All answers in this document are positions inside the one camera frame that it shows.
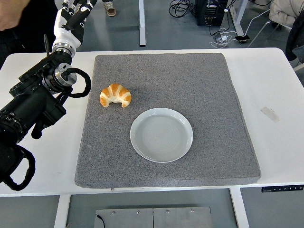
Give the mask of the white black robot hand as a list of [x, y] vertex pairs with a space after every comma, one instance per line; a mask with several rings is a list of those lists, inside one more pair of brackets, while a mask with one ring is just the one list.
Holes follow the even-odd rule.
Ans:
[[65, 50], [73, 57], [84, 37], [84, 24], [97, 3], [96, 0], [65, 0], [54, 24], [56, 37], [52, 51]]

